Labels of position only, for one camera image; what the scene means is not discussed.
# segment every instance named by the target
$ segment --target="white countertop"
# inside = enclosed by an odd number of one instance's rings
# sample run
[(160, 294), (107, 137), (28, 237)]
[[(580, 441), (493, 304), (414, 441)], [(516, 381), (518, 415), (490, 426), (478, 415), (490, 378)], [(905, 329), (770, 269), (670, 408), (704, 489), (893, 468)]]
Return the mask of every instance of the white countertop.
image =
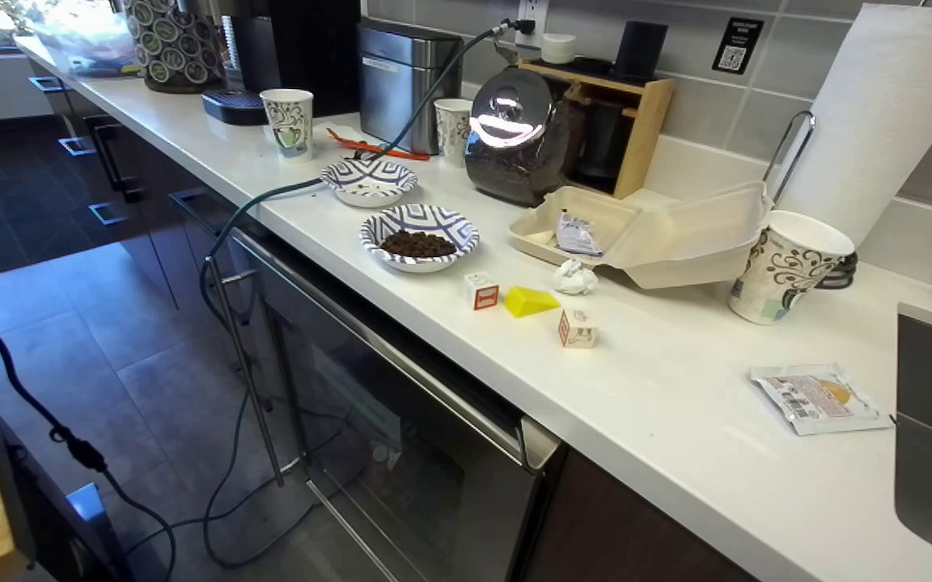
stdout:
[[(316, 154), (289, 161), (266, 131), (211, 119), (201, 96), (152, 95), (139, 77), (70, 86), (232, 203), (316, 179), (342, 159), (324, 131), (355, 126), (316, 119)], [(407, 168), (422, 186), (407, 202), (459, 209), (483, 234), (483, 249), (443, 274), (384, 273), (360, 245), (368, 209), (327, 195), (279, 196), (252, 217), (757, 578), (932, 578), (932, 547), (893, 513), (893, 430), (797, 436), (744, 378), (752, 366), (835, 361), (893, 412), (897, 304), (932, 312), (930, 284), (862, 266), (854, 288), (755, 326), (725, 306), (725, 288), (602, 280), (593, 299), (564, 299), (590, 312), (599, 348), (564, 348), (558, 315), (469, 312), (466, 273), (546, 288), (553, 266), (508, 243), (520, 207), (477, 195), (466, 173)]]

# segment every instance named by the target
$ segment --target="patterned bowl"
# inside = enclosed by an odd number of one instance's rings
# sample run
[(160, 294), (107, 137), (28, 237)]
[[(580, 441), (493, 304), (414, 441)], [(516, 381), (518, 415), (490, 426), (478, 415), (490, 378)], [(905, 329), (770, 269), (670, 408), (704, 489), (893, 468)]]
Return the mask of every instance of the patterned bowl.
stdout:
[(342, 159), (324, 180), (345, 207), (391, 207), (414, 187), (414, 174), (384, 159)]
[(361, 223), (361, 245), (395, 273), (443, 273), (469, 256), (478, 237), (454, 209), (400, 203)]

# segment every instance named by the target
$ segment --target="paper towel holder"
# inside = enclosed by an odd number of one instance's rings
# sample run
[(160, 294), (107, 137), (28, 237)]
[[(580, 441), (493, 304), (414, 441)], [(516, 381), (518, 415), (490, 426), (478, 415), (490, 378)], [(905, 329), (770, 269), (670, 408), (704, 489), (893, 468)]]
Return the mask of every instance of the paper towel holder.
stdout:
[(770, 154), (770, 161), (764, 168), (764, 195), (770, 203), (777, 203), (784, 196), (784, 187), (787, 187), (800, 154), (812, 143), (816, 126), (820, 126), (820, 117), (812, 109), (797, 109), (788, 117), (787, 134), (777, 143), (777, 152)]

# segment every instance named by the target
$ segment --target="espresso machine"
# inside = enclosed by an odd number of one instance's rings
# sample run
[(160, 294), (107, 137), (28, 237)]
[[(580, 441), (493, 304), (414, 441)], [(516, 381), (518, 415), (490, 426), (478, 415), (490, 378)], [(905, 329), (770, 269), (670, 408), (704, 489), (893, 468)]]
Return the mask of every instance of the espresso machine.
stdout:
[(205, 95), (222, 123), (266, 123), (258, 92), (305, 86), (314, 114), (360, 109), (360, 0), (211, 0), (226, 86)]

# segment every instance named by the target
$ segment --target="packet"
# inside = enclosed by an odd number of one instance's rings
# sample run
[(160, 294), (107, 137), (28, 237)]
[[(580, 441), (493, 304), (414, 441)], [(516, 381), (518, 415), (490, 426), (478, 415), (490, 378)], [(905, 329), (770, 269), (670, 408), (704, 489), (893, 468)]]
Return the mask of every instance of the packet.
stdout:
[(599, 239), (590, 229), (590, 220), (568, 217), (565, 207), (558, 220), (558, 245), (573, 256), (602, 256)]
[(887, 415), (846, 381), (838, 366), (764, 366), (752, 370), (752, 381), (800, 436), (893, 426)]

